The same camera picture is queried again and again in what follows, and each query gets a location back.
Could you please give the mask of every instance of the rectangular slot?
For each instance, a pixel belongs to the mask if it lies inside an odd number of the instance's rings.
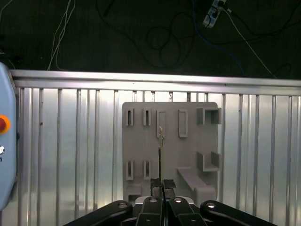
[[[222,109],[218,108],[211,111],[211,124],[221,124],[222,123]]]
[[[149,161],[143,161],[143,179],[150,180],[151,178],[151,163]]]
[[[220,155],[218,153],[211,152],[211,164],[217,168],[220,167]]]
[[[221,124],[222,123],[222,109],[204,109],[197,108],[197,125],[205,124]]]
[[[159,138],[159,127],[162,128],[162,136],[165,137],[165,111],[157,110],[157,137]]]
[[[187,110],[179,110],[179,137],[188,136],[188,115]]]
[[[143,126],[151,126],[151,109],[143,109]]]
[[[128,161],[126,165],[126,180],[134,180],[134,162]]]
[[[126,110],[126,126],[134,125],[134,109],[130,108]]]
[[[205,110],[204,108],[197,108],[197,125],[205,124]]]

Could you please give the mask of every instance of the metal sheet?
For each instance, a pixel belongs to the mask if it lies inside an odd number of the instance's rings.
[[[238,172],[239,95],[226,95],[223,161],[223,203],[236,207]]]
[[[222,108],[218,200],[279,225],[301,225],[299,81],[12,75],[20,93],[18,183],[2,225],[63,225],[122,199],[121,109],[127,101],[216,102]]]

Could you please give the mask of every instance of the corrugated metal wall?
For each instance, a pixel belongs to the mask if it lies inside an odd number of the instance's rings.
[[[301,97],[19,88],[18,183],[4,226],[63,225],[122,199],[122,104],[211,101],[222,108],[218,199],[301,225]]]

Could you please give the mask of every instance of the blue cable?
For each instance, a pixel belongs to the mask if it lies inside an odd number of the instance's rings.
[[[196,14],[195,14],[195,10],[194,10],[194,9],[195,9],[195,6],[194,6],[194,0],[191,0],[191,1],[192,1],[192,17],[193,17],[193,23],[194,23],[194,27],[195,27],[196,32],[197,32],[197,34],[199,35],[199,37],[200,37],[204,42],[206,42],[209,46],[212,46],[213,48],[218,49],[219,51],[221,51],[221,52],[223,52],[223,53],[226,53],[226,54],[228,54],[230,57],[232,57],[233,60],[235,61],[235,63],[236,63],[236,64],[238,65],[238,67],[240,68],[242,74],[244,75],[245,72],[244,72],[244,70],[243,70],[243,68],[242,68],[242,66],[241,66],[241,64],[240,64],[240,62],[237,60],[237,58],[236,58],[232,53],[228,52],[227,50],[225,50],[225,49],[223,49],[223,48],[221,48],[221,47],[218,47],[218,46],[212,44],[211,42],[209,42],[207,39],[205,39],[205,38],[201,35],[201,33],[199,32],[198,26],[197,26],[197,22],[196,22]]]

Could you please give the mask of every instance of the vertical metal rib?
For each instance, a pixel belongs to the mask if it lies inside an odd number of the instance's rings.
[[[99,153],[99,90],[95,93],[95,148],[94,148],[94,194],[93,194],[93,210],[98,209],[97,198],[98,198],[98,153]]]
[[[20,97],[19,97],[19,133],[24,133],[24,89],[20,89]],[[19,190],[18,190],[18,226],[22,224],[22,161],[23,161],[23,154],[24,154],[24,138],[20,136],[18,141],[18,152],[17,152],[17,163],[18,163],[18,183],[19,183]]]
[[[258,134],[259,134],[259,96],[256,95],[255,115],[255,152],[254,152],[254,179],[253,179],[253,215],[257,210],[257,174],[258,174]]]
[[[187,102],[191,102],[191,93],[187,93]]]
[[[300,193],[298,192],[299,191],[299,183],[300,183],[300,175],[301,174],[301,164],[300,164],[300,154],[301,154],[301,97],[298,97],[298,119],[297,119],[297,122],[298,122],[298,126],[297,126],[297,164],[296,164],[296,187],[295,187],[295,195],[296,195],[296,199],[295,199],[295,207],[296,207],[296,211],[295,211],[295,216],[294,216],[294,219],[295,219],[295,226],[299,225],[300,222],[301,222],[301,217],[300,217],[300,214],[298,213],[298,210],[299,210],[299,199],[300,199]]]
[[[137,91],[133,91],[132,102],[136,102],[136,101],[137,101]]]
[[[292,153],[292,113],[293,98],[288,99],[288,134],[287,134],[287,163],[286,163],[286,211],[285,225],[290,224],[290,183],[291,183],[291,153]]]
[[[114,123],[113,123],[113,181],[112,201],[117,199],[117,139],[118,139],[118,91],[114,93]]]
[[[55,201],[55,225],[59,225],[60,214],[60,156],[61,156],[61,102],[62,90],[58,90],[57,98],[57,137],[56,137],[56,201]]]
[[[274,169],[275,169],[275,123],[276,123],[276,96],[272,99],[272,137],[271,137],[271,167],[269,178],[269,221],[273,221],[274,209]]]
[[[152,91],[152,92],[151,92],[151,101],[152,101],[152,102],[155,102],[155,101],[156,101],[156,100],[155,100],[155,96],[156,96],[156,95],[155,95],[155,92]]]
[[[26,136],[28,138],[27,142],[28,142],[28,146],[27,148],[27,155],[28,158],[25,158],[26,160],[28,160],[29,162],[27,162],[26,164],[28,164],[28,169],[27,169],[27,224],[30,226],[31,225],[31,209],[32,209],[32,147],[33,147],[33,137],[32,137],[32,128],[33,128],[33,120],[32,120],[32,112],[33,112],[33,89],[29,89],[29,102],[28,104],[28,115],[26,117],[25,120],[28,121],[28,128],[26,133],[28,134],[28,136]]]
[[[145,91],[142,93],[142,101],[145,102]]]
[[[205,102],[208,102],[208,93],[205,93]]]
[[[240,202],[240,176],[241,176],[241,136],[242,136],[242,119],[243,119],[243,96],[239,95],[238,110],[238,157],[237,157],[237,178],[236,178],[236,209],[239,209]]]
[[[225,120],[226,120],[226,95],[222,95],[222,146],[221,146],[221,176],[220,176],[220,187],[219,195],[220,202],[223,200],[223,184],[224,184],[224,158],[225,158]]]
[[[174,101],[174,94],[173,92],[169,92],[169,102],[173,102]]]
[[[74,216],[79,217],[79,147],[80,147],[80,90],[76,95],[76,146],[75,146],[75,211]]]
[[[85,179],[85,214],[88,213],[88,181],[89,181],[89,167],[88,167],[88,152],[89,152],[89,113],[90,113],[90,92],[87,91],[87,104],[86,104],[86,124],[87,124],[87,130],[86,130],[86,137],[87,137],[87,154],[86,154],[86,179]]]
[[[43,146],[43,103],[44,103],[44,90],[40,89],[39,95],[39,143],[38,143],[38,188],[37,188],[37,224],[40,225],[40,206],[41,206],[41,150]]]

